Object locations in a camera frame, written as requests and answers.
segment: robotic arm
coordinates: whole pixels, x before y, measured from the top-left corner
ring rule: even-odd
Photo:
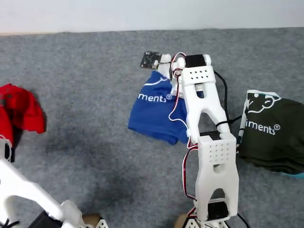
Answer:
[[[187,135],[197,144],[199,172],[195,185],[195,216],[187,218],[183,228],[227,228],[225,220],[238,212],[238,171],[236,138],[230,133],[227,117],[220,105],[216,79],[209,55],[180,57],[170,55],[158,60],[158,71],[171,77],[171,95],[184,98],[187,108]],[[207,113],[217,131],[200,133],[201,113]],[[215,190],[222,189],[224,198],[211,199]]]
[[[19,196],[38,203],[44,212],[29,228],[108,228],[104,219],[97,226],[84,223],[82,213],[70,200],[58,204],[39,185],[28,181],[5,158],[6,139],[0,139],[0,227],[19,228],[13,207],[13,197]]]

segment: carpet floor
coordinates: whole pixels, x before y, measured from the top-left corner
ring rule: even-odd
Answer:
[[[185,145],[171,146],[127,129],[132,105],[149,70],[146,50],[210,54],[228,83],[230,116],[243,110],[248,89],[304,102],[304,28],[206,29],[61,33],[0,37],[0,85],[32,91],[47,115],[43,134],[24,132],[18,168],[59,203],[73,200],[83,213],[101,213],[111,228],[172,228],[192,207],[184,196]],[[218,93],[223,100],[224,87]],[[201,121],[206,130],[210,121]],[[233,126],[238,131],[239,122]],[[198,159],[187,162],[194,192]],[[304,224],[304,180],[237,160],[239,212],[253,228]],[[38,205],[16,199],[27,226]],[[238,218],[228,222],[244,228]]]

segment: red wire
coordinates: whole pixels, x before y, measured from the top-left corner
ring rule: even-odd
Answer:
[[[189,194],[187,193],[187,183],[186,183],[186,163],[187,163],[187,158],[188,158],[188,156],[189,156],[189,153],[190,153],[191,151],[193,151],[193,150],[198,150],[198,147],[191,148],[191,149],[189,149],[188,152],[186,153],[186,155],[185,155],[185,157],[184,157],[184,160],[183,160],[183,162],[182,162],[182,175],[183,175],[183,187],[184,187],[184,192],[185,192],[186,196],[187,196],[188,198],[190,198],[190,199],[193,199],[193,200],[197,201],[195,197],[193,197],[193,196],[191,196],[191,195],[189,195]]]
[[[193,212],[195,211],[195,209],[196,209],[196,207],[192,208],[191,211],[188,212],[187,216],[188,216],[189,218],[192,218],[192,219],[193,219],[193,218],[197,218],[196,215],[191,215],[191,214],[193,214]]]

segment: blue cloth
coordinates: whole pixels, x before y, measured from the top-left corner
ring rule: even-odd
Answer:
[[[181,121],[172,122],[168,119],[176,98],[170,95],[171,88],[169,79],[157,71],[152,71],[134,103],[128,128],[172,145],[178,140],[187,143],[186,126]],[[185,101],[179,98],[171,118],[180,118],[186,122],[186,117]]]

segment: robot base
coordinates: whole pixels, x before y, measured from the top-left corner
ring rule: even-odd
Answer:
[[[174,228],[228,228],[225,222],[210,222],[201,225],[196,219],[188,218],[187,214],[180,215]]]

